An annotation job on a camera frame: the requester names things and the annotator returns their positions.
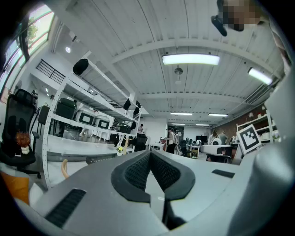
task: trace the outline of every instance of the tree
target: tree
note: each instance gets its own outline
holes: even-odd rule
[[[32,22],[34,22],[35,18],[31,17],[29,19],[29,24],[31,24]],[[35,26],[34,24],[30,25],[28,28],[28,44],[31,44],[34,39],[36,38],[36,33],[38,32],[38,27]]]

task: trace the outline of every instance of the round ceiling light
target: round ceiling light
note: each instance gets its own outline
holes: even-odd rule
[[[71,49],[70,49],[69,47],[65,47],[65,51],[66,51],[67,53],[70,53],[70,52],[71,52]]]

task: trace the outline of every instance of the rectangular light fixture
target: rectangular light fixture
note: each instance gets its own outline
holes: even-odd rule
[[[221,116],[221,117],[227,117],[227,115],[223,115],[223,114],[209,114],[209,116]]]
[[[181,112],[171,112],[171,115],[179,115],[179,116],[191,116],[192,113],[181,113]]]
[[[272,83],[272,79],[254,68],[250,68],[248,74],[256,79],[259,79],[263,83],[266,83],[267,85],[270,85]]]
[[[163,56],[163,63],[165,65],[182,64],[182,63],[200,63],[218,65],[219,56],[205,55],[205,54],[176,54]]]

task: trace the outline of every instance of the brick wall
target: brick wall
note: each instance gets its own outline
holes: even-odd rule
[[[250,111],[254,115],[253,119],[256,119],[257,115],[259,113],[261,113],[262,116],[266,114],[266,110],[262,110],[261,108],[262,108],[262,105],[255,108],[255,109],[253,109],[252,111]],[[223,124],[221,126],[216,127],[215,130],[217,131],[218,134],[220,134],[224,130],[225,134],[228,137],[236,136],[236,124],[240,125],[240,124],[243,124],[243,123],[247,122],[247,120],[250,121],[251,120],[249,118],[249,113],[250,112],[248,112],[245,115],[240,116],[237,119],[234,119],[234,120],[230,121],[229,123],[226,123],[226,124]],[[260,129],[260,128],[263,128],[263,127],[265,127],[267,125],[268,125],[267,120],[264,120],[263,122],[259,122],[257,124],[254,124],[254,127],[256,129]]]

